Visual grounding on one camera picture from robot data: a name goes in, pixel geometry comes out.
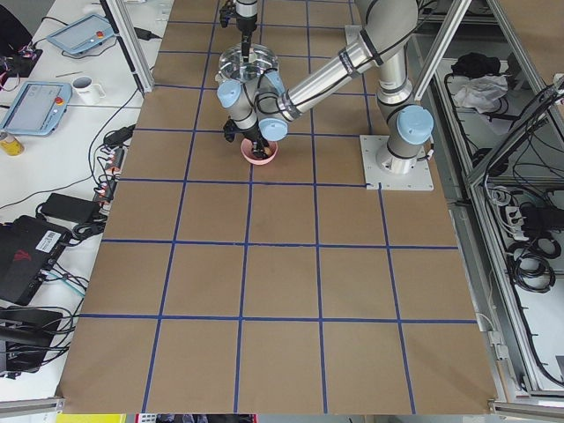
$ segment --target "yellow can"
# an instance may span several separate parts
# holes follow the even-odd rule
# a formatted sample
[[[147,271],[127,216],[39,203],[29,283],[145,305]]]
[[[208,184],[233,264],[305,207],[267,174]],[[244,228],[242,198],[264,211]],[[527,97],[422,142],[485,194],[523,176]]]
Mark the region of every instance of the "yellow can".
[[[17,156],[24,151],[24,146],[5,130],[0,130],[0,147],[9,155]]]

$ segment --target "black bag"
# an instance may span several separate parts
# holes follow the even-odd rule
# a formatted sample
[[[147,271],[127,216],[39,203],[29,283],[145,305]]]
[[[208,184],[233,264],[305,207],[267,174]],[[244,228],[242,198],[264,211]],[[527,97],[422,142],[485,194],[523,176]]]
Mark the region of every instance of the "black bag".
[[[452,73],[470,79],[482,78],[485,75],[499,75],[500,67],[500,59],[497,57],[487,57],[480,53],[464,55],[451,66]]]

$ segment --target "white cloth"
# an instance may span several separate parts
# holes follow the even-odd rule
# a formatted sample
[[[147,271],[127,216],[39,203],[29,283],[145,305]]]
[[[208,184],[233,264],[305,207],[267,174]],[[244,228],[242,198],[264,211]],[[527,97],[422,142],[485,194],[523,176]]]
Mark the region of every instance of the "white cloth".
[[[493,112],[508,91],[505,77],[483,77],[471,79],[455,94],[453,100],[460,108],[475,108],[479,113]]]

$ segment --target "blue joint cap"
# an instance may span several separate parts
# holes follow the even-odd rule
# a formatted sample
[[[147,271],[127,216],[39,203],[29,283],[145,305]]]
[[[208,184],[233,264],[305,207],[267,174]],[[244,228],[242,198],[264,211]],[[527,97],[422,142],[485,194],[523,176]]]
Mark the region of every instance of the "blue joint cap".
[[[264,118],[258,123],[258,128],[267,141],[279,141],[288,133],[288,124],[275,117]]]
[[[433,117],[421,106],[408,106],[399,112],[397,131],[411,145],[424,144],[431,137],[433,127]]]
[[[271,81],[271,84],[274,86],[276,91],[278,91],[278,95],[280,95],[286,90],[284,88],[284,83],[282,82],[282,78],[280,77],[280,74],[278,73],[277,70],[266,72],[266,74],[264,75],[268,78],[269,81]]]
[[[240,95],[241,83],[234,79],[228,79],[222,82],[218,88],[218,99],[221,102],[221,106],[224,108],[230,108],[235,104]]]

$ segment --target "metal base plate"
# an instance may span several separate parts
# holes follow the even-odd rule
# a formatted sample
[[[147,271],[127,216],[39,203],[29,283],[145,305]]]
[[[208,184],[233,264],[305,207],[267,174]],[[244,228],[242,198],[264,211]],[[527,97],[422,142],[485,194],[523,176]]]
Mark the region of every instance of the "metal base plate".
[[[376,164],[376,152],[381,145],[388,142],[388,137],[361,135],[360,148],[362,149],[362,163],[364,165],[364,179],[367,189],[391,191],[432,191],[433,180],[426,160],[418,161],[409,174],[389,174],[380,169]],[[419,156],[425,155],[421,147]]]

